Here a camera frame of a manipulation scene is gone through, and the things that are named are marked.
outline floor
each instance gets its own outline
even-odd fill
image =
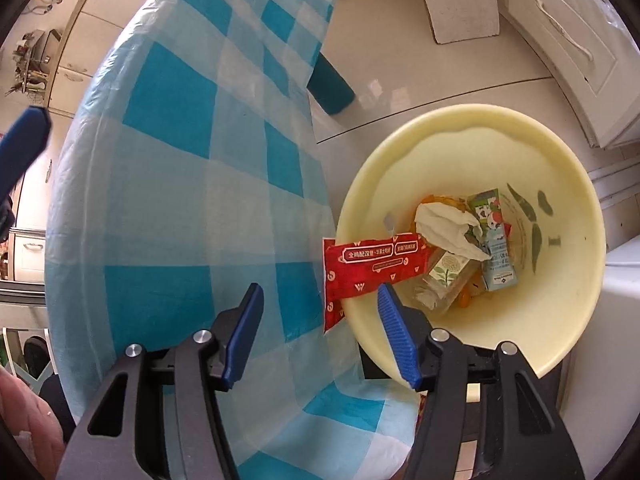
[[[498,36],[439,45],[424,0],[337,0],[322,52],[356,93],[356,101],[332,117],[312,102],[336,221],[373,149],[410,119],[452,104],[495,104],[525,113],[558,134],[587,171],[640,154],[640,144],[590,148],[556,81],[503,18]],[[640,234],[639,199],[603,211],[610,250]]]

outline checkered tablecloth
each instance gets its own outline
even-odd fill
[[[333,0],[149,0],[68,133],[47,225],[53,346],[80,415],[132,342],[175,345],[264,289],[244,377],[218,396],[244,480],[383,480],[417,399],[322,334],[332,236],[306,84]]]

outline yellow plastic bucket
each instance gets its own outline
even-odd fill
[[[529,203],[533,216],[509,186]],[[431,321],[466,344],[495,348],[511,340],[542,376],[567,355],[591,317],[606,243],[587,173],[569,147],[539,122],[481,104],[440,108],[410,121],[360,168],[342,206],[336,243],[388,237],[387,214],[396,232],[408,230],[428,194],[466,197],[496,187],[504,220],[513,226],[518,285],[474,298],[465,309],[453,305]],[[532,237],[534,224],[542,232],[539,251],[532,247],[532,238],[540,239]],[[409,306],[417,306],[413,290],[409,282],[396,285]],[[376,293],[343,300],[342,306],[364,351],[406,384],[378,316]],[[477,400],[478,391],[470,387],[467,400]]]

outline red wrapper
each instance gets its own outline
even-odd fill
[[[324,331],[343,317],[340,300],[362,296],[385,282],[397,283],[426,272],[434,248],[414,233],[385,240],[335,245],[322,240],[324,254]]]

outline metal screw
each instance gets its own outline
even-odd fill
[[[127,357],[137,357],[142,353],[142,346],[138,343],[133,343],[127,346],[127,349],[124,351]]]
[[[211,340],[211,332],[209,330],[198,330],[193,334],[193,340],[198,344],[203,344]]]
[[[500,345],[500,350],[502,350],[503,354],[507,355],[516,355],[518,353],[518,347],[511,341],[505,341],[502,343]]]
[[[431,330],[431,339],[437,341],[438,343],[444,343],[447,339],[449,339],[449,332],[447,332],[443,328],[434,328],[433,330]]]

